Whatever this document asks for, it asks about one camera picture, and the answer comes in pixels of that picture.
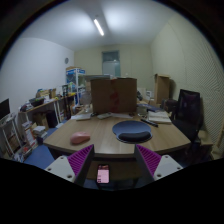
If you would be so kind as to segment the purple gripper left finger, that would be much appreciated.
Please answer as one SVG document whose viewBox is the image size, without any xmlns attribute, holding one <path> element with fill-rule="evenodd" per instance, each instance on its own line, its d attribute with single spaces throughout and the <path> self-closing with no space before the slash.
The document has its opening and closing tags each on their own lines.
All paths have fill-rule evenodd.
<svg viewBox="0 0 224 224">
<path fill-rule="evenodd" d="M 46 171 L 83 186 L 94 154 L 94 145 L 89 145 L 68 157 L 58 157 L 46 168 Z"/>
</svg>

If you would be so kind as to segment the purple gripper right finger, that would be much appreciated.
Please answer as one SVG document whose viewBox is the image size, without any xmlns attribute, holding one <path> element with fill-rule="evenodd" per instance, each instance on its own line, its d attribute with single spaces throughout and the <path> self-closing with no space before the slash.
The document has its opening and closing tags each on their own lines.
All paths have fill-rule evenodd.
<svg viewBox="0 0 224 224">
<path fill-rule="evenodd" d="M 147 183 L 160 180 L 182 169 L 182 166 L 171 156 L 161 156 L 138 144 L 135 145 L 134 155 Z"/>
</svg>

